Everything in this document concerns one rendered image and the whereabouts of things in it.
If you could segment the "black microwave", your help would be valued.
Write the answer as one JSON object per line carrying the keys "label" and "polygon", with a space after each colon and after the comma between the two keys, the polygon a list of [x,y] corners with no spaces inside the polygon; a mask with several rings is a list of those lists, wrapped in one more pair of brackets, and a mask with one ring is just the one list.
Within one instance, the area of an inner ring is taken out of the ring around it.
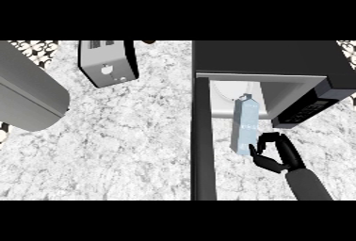
{"label": "black microwave", "polygon": [[334,40],[196,40],[193,75],[254,82],[260,118],[291,129],[356,93],[356,70]]}

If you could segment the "silver toaster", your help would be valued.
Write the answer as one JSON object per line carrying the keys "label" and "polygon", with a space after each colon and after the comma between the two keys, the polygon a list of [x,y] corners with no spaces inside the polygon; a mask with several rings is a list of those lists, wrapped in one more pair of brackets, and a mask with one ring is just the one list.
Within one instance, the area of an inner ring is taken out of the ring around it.
{"label": "silver toaster", "polygon": [[96,88],[139,78],[131,40],[81,40],[78,68]]}

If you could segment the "pale blue milk carton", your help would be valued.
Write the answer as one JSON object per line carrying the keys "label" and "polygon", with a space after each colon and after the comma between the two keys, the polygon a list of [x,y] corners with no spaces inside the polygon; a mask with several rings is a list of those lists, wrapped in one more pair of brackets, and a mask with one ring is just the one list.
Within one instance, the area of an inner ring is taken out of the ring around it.
{"label": "pale blue milk carton", "polygon": [[249,155],[249,145],[255,145],[258,125],[258,103],[245,94],[235,101],[229,148],[239,155]]}

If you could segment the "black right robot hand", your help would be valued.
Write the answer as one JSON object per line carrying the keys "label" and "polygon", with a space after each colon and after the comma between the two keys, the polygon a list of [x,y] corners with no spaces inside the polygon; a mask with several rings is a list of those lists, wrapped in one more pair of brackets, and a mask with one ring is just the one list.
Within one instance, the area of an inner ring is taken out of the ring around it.
{"label": "black right robot hand", "polygon": [[[275,144],[281,163],[263,155],[267,142]],[[249,145],[249,156],[252,158],[254,165],[275,173],[281,173],[282,170],[294,171],[306,168],[291,140],[278,132],[261,134],[257,140],[257,146]]]}

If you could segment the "dark grey microwave door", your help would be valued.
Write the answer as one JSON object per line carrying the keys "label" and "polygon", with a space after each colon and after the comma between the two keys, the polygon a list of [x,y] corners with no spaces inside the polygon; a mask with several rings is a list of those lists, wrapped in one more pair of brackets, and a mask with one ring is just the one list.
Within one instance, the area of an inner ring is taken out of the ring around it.
{"label": "dark grey microwave door", "polygon": [[210,107],[210,80],[193,80],[190,121],[190,200],[214,201],[216,169]]}

